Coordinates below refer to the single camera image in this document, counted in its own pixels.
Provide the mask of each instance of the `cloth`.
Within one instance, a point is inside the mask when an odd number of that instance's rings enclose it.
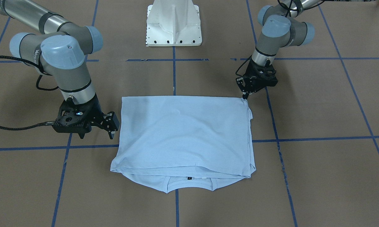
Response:
[[[166,193],[215,190],[255,171],[246,100],[201,96],[123,97],[111,171]]]

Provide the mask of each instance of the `light blue joint cap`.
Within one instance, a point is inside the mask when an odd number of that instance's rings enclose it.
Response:
[[[21,56],[20,56],[20,44],[21,44],[21,41],[24,39],[24,37],[26,37],[29,34],[32,34],[32,33],[21,32],[21,33],[18,33],[12,37],[10,44],[9,44],[9,48],[10,48],[10,52],[12,53],[12,55],[14,57],[21,58]]]
[[[309,44],[313,40],[314,35],[315,35],[314,26],[307,22],[305,22],[305,24],[307,25],[307,34],[306,34],[305,40],[303,41],[301,45]]]
[[[41,43],[42,57],[58,69],[76,69],[85,60],[79,42],[71,36],[57,35]]]
[[[263,25],[263,21],[264,21],[265,13],[266,13],[266,11],[267,11],[270,7],[272,7],[272,6],[270,6],[270,5],[264,6],[264,7],[260,10],[260,12],[258,13],[258,17],[257,17],[257,19],[258,19],[258,22],[259,22],[261,25]]]
[[[103,36],[101,35],[100,31],[93,27],[93,26],[85,26],[89,29],[89,32],[91,34],[91,39],[93,40],[93,52],[97,52],[103,48]]]
[[[279,15],[271,15],[266,19],[263,26],[263,34],[268,37],[277,38],[286,35],[290,29],[290,20]]]

